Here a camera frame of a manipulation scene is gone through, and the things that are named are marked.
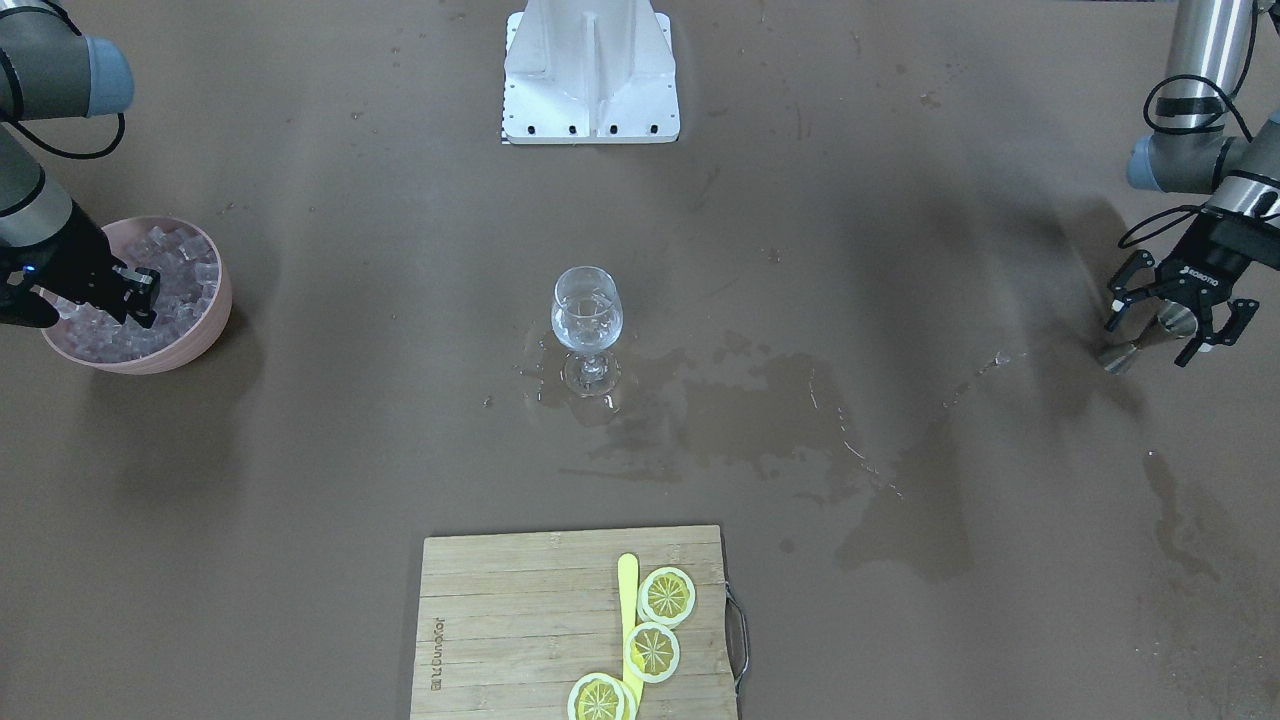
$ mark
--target glass base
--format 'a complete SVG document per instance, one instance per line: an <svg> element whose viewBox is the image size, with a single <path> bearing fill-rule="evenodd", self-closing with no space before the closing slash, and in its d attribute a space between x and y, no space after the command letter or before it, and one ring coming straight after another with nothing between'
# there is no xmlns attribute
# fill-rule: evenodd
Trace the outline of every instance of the glass base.
<svg viewBox="0 0 1280 720"><path fill-rule="evenodd" d="M612 352L581 355L575 352L564 360L561 377L568 389L580 397L599 397L607 395L618 384L621 370Z"/></svg>

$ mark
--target white plastic base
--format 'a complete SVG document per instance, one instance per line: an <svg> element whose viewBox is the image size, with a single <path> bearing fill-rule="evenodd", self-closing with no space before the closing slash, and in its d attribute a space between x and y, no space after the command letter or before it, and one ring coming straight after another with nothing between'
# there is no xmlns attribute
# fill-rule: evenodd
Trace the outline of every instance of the white plastic base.
<svg viewBox="0 0 1280 720"><path fill-rule="evenodd" d="M530 0L507 20L506 70L506 142L680 137L671 18L649 0Z"/></svg>

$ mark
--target robotic arm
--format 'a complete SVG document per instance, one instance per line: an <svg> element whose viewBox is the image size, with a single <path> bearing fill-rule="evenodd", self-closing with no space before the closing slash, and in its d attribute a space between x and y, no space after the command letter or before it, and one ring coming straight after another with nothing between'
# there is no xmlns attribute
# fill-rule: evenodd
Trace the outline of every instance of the robotic arm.
<svg viewBox="0 0 1280 720"><path fill-rule="evenodd" d="M24 119L119 114L132 100L133 77L114 44L82 35L52 1L0 0L0 122L20 129L17 122ZM151 327L159 279L155 270L129 270L113 256L97 224L0 132L0 323L56 323L58 313L33 291L40 286L116 322L132 316Z"/></svg>
<svg viewBox="0 0 1280 720"><path fill-rule="evenodd" d="M1183 219L1194 219L1164 261L1157 265L1151 252L1138 250L1111 278L1107 331L1120 325L1132 305L1164 301L1138 338L1103 351L1101 361L1111 372L1126 369L1143 346L1167 340L1188 340L1175 360L1180 366L1215 346L1234 345L1258 310L1254 300L1233 299L1235 282L1253 263L1280 269L1280 111L1254 138L1233 102L1248 72L1258 17L1270 13L1280 29L1277 12L1274 1L1262 0L1179 4L1169 77L1152 90L1143 110L1155 135L1134 147L1129 182L1140 190L1210 197L1172 210L1187 210ZM1243 138L1224 136L1229 113L1240 120ZM1155 268L1155 282L1130 290L1144 268ZM1215 329L1213 309L1222 304L1230 316Z"/></svg>

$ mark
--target wooden cutting board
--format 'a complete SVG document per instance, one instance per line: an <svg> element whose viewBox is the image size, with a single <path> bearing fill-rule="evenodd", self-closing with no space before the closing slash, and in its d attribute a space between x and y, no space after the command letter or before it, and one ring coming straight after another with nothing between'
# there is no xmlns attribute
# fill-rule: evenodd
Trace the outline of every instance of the wooden cutting board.
<svg viewBox="0 0 1280 720"><path fill-rule="evenodd" d="M617 561L664 565L698 589L681 661L645 685L637 720L736 720L716 525L428 538L411 720L563 720L573 683L622 676Z"/></svg>

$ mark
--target blue joint cap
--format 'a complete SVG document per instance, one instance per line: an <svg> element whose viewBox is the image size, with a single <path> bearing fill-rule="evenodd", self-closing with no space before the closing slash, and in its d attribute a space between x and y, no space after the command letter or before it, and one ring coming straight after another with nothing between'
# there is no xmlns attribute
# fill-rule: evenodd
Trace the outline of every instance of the blue joint cap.
<svg viewBox="0 0 1280 720"><path fill-rule="evenodd" d="M1129 186L1137 190L1153 190L1164 192L1156 182L1156 170L1151 167L1151 140L1152 136L1143 137L1133 146L1133 155L1129 156Z"/></svg>
<svg viewBox="0 0 1280 720"><path fill-rule="evenodd" d="M88 111L86 118L114 115L133 104L133 72L124 53L102 37L84 37L88 45Z"/></svg>

